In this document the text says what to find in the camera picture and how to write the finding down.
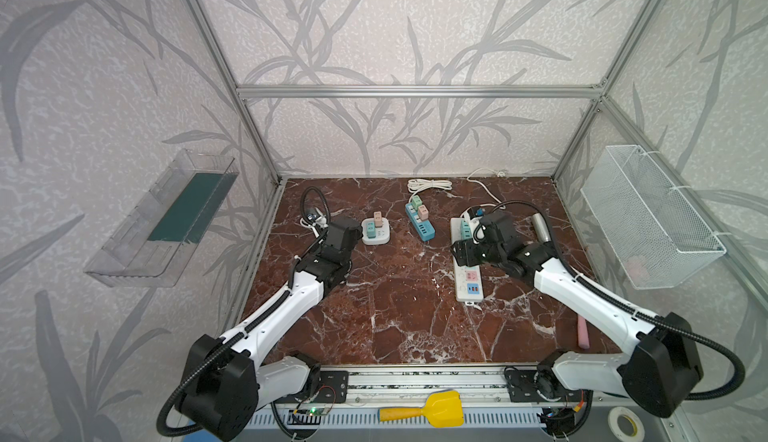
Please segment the white long power strip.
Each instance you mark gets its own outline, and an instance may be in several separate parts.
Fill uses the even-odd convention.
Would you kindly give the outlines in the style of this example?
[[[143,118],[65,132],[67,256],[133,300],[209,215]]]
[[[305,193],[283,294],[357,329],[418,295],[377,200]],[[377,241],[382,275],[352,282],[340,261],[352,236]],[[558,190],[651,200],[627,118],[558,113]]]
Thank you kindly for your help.
[[[473,220],[477,217],[478,211],[482,211],[484,208],[490,208],[500,202],[500,199],[485,185],[484,182],[475,178],[476,175],[481,175],[482,173],[485,173],[486,175],[495,175],[497,177],[505,175],[503,170],[494,171],[493,169],[486,167],[478,168],[470,173],[467,180],[479,184],[491,198],[491,202],[480,203],[476,208],[467,208],[459,217],[452,217],[450,219],[451,243],[461,240],[460,221],[462,219],[471,222],[472,227],[474,227],[475,223]],[[456,300],[466,306],[479,309],[479,303],[484,298],[480,266],[459,266],[454,260],[454,257],[452,257],[452,260]]]

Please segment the white square power strip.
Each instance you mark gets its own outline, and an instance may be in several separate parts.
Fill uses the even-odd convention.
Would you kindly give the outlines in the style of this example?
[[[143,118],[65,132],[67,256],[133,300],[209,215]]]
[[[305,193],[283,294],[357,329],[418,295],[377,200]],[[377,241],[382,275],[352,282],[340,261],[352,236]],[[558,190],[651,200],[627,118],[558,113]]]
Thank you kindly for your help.
[[[362,236],[362,242],[365,245],[368,246],[376,246],[376,245],[382,245],[386,244],[390,240],[390,224],[386,217],[384,217],[384,226],[382,228],[376,228],[376,238],[368,238],[366,234],[366,227],[368,222],[374,222],[373,216],[370,218],[366,218],[362,222],[362,229],[363,229],[363,236]],[[310,216],[310,220],[307,221],[305,218],[300,219],[300,225],[306,229],[309,229],[312,231],[315,237],[320,236],[320,231],[322,229],[325,229],[328,226],[328,219],[325,215],[314,215]]]

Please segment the pink plug adapter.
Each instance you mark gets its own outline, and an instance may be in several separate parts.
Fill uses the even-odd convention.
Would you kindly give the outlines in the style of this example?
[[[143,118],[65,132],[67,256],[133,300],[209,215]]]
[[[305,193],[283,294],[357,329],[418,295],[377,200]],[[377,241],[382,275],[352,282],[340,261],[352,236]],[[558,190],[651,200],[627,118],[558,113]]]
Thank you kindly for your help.
[[[376,228],[382,228],[384,226],[384,218],[381,211],[376,211],[373,214],[374,226]]]
[[[425,205],[420,205],[418,207],[417,213],[421,221],[426,221],[429,219],[429,211]]]

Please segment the blue power strip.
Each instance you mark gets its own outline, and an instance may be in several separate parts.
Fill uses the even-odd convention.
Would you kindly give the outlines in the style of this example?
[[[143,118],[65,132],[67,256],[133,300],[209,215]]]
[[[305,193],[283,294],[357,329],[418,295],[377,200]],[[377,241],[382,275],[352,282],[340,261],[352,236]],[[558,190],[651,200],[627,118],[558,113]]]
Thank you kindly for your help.
[[[435,237],[435,229],[430,220],[421,221],[418,217],[417,209],[411,205],[411,198],[414,195],[418,195],[422,192],[437,189],[443,191],[451,191],[453,183],[448,179],[424,179],[424,178],[412,178],[407,182],[407,190],[409,192],[408,202],[405,204],[405,213],[411,222],[412,226],[416,230],[417,235],[423,242],[428,242]]]

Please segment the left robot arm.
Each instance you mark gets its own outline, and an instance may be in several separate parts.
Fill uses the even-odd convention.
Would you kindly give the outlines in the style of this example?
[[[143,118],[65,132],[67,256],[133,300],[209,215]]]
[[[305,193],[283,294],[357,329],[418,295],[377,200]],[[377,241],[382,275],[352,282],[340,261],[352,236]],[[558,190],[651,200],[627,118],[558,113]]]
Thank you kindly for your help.
[[[203,335],[192,345],[180,383],[157,416],[161,436],[183,437],[205,430],[231,441],[255,411],[311,390],[310,381],[319,370],[311,358],[286,356],[271,364],[264,360],[306,312],[350,275],[362,226],[329,211],[324,216],[325,226],[295,258],[287,281],[272,297],[220,336]]]

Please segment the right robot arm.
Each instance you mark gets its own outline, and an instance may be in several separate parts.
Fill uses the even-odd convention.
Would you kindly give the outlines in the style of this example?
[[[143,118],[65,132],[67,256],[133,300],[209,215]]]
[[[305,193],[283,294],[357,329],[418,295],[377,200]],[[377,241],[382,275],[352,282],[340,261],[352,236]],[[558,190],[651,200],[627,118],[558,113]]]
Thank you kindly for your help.
[[[723,398],[742,386],[746,367],[735,352],[693,332],[680,315],[648,312],[576,271],[554,237],[525,242],[507,211],[512,204],[472,207],[460,216],[458,238],[451,244],[454,261],[504,271],[584,317],[620,350],[553,354],[539,365],[550,386],[626,397],[660,418],[670,417],[685,401]],[[700,347],[719,353],[733,368],[727,382],[706,391],[695,389],[704,377]]]

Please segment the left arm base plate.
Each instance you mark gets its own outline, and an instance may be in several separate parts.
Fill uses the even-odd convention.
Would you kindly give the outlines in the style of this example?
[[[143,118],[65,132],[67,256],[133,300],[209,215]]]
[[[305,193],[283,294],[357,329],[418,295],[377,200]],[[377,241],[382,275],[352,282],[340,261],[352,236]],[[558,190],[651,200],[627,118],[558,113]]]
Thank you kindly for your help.
[[[350,373],[345,370],[326,370],[312,372],[304,386],[296,393],[288,394],[276,400],[277,404],[307,403],[336,404],[344,403],[349,388]]]

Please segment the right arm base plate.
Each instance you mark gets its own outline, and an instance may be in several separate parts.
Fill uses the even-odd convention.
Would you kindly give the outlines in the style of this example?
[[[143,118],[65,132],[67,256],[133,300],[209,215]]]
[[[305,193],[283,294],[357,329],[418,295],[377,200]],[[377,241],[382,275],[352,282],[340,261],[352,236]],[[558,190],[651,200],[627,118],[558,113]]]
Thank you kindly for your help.
[[[583,401],[583,392],[566,389],[549,372],[507,366],[503,378],[511,402],[555,403],[575,406]]]

